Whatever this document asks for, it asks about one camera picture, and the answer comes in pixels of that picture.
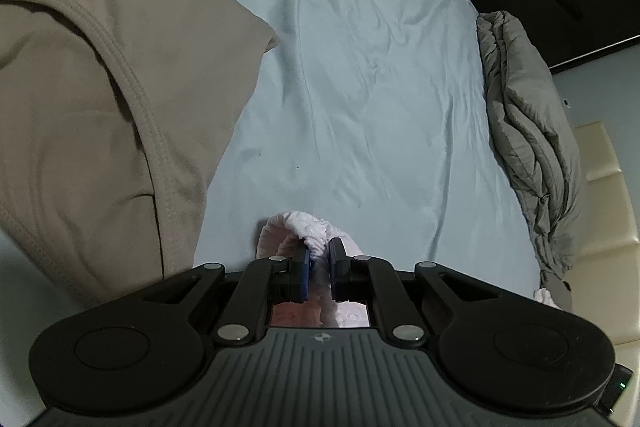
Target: gray comforter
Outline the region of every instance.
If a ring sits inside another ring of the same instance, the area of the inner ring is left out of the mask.
[[[574,133],[551,73],[516,17],[480,15],[478,42],[495,150],[527,219],[542,283],[570,309],[562,279],[579,246],[585,184]]]

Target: gray ribbed plate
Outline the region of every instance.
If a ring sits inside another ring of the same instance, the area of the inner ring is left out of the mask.
[[[457,395],[418,350],[376,330],[270,328],[254,346],[225,349],[189,391],[130,417],[48,410],[36,427],[601,427],[592,409],[547,420],[486,411]]]

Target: cream headboard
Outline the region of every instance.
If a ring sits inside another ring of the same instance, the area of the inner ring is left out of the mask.
[[[574,269],[566,276],[574,313],[611,339],[616,361],[635,377],[611,419],[633,424],[640,394],[640,239],[622,169],[601,121],[575,129],[587,175],[588,228]]]

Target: light blue wall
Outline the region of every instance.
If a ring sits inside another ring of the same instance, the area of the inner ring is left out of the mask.
[[[640,44],[554,76],[574,125],[602,120],[640,218]]]

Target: light blue bed sheet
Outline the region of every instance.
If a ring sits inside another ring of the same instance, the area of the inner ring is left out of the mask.
[[[241,269],[264,219],[304,210],[398,269],[430,259],[531,296],[538,265],[490,147],[469,1],[239,1],[282,42],[210,186],[195,264]],[[15,427],[42,407],[28,345],[74,306],[1,236],[0,423]]]

